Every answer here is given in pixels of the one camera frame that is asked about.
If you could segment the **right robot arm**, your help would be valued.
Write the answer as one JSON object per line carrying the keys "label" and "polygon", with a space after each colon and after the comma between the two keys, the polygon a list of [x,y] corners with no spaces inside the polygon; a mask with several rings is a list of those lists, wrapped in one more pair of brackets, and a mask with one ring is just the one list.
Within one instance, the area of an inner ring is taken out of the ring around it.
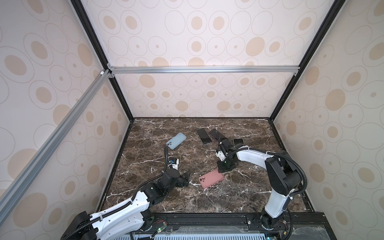
{"label": "right robot arm", "polygon": [[244,144],[233,145],[225,139],[219,140],[216,156],[220,173],[232,171],[239,162],[248,162],[267,171],[272,191],[261,215],[266,230],[272,230],[293,197],[306,190],[308,180],[304,170],[286,151],[263,152]]}

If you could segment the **pink phone case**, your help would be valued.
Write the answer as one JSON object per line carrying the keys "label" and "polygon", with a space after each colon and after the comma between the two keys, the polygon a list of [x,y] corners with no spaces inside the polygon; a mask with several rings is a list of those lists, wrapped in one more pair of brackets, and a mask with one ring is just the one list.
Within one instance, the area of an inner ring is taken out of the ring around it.
{"label": "pink phone case", "polygon": [[214,169],[213,171],[200,176],[199,182],[203,189],[207,189],[216,183],[222,181],[225,178],[225,176],[222,173],[219,173],[218,168]]}

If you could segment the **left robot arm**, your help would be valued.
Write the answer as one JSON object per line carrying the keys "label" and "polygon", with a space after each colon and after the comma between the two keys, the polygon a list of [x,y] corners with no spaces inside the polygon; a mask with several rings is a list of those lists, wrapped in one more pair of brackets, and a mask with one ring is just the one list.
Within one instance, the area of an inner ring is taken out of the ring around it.
{"label": "left robot arm", "polygon": [[174,188],[189,185],[190,174],[168,169],[136,189],[133,196],[107,210],[77,214],[62,240],[112,240],[123,234],[149,230],[155,219],[150,207],[161,203]]}

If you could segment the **black phone purple edge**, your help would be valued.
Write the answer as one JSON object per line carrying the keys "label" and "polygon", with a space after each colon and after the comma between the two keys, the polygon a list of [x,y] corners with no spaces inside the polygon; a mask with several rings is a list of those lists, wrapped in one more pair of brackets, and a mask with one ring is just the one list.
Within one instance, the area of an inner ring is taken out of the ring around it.
{"label": "black phone purple edge", "polygon": [[218,143],[222,142],[223,140],[227,140],[228,138],[225,137],[222,133],[220,133],[217,129],[212,129],[209,132],[209,135],[214,138]]}

